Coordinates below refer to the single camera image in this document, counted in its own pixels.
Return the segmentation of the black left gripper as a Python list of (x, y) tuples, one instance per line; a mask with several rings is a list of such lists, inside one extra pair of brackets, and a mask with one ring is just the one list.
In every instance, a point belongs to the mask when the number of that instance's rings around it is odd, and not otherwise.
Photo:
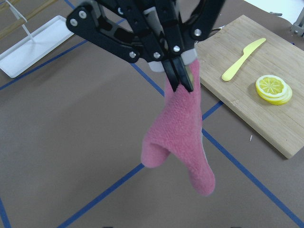
[(66, 26), (129, 63), (142, 58), (151, 70), (164, 69), (173, 92), (179, 85), (192, 92), (185, 65), (197, 58), (194, 44), (208, 38), (223, 5), (201, 0), (182, 20), (175, 0), (85, 0), (67, 16)]

